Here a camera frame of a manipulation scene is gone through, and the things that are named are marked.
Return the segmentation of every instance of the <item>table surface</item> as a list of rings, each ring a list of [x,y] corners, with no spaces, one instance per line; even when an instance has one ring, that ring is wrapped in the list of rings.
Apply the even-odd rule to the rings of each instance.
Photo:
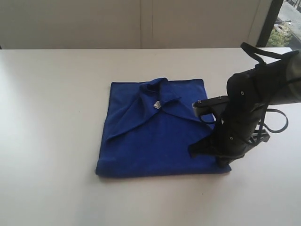
[[[0,225],[300,225],[301,104],[279,106],[289,128],[233,162],[229,174],[94,173],[112,81],[202,78],[215,97],[255,63],[235,48],[1,50]],[[267,116],[273,129],[284,122]]]

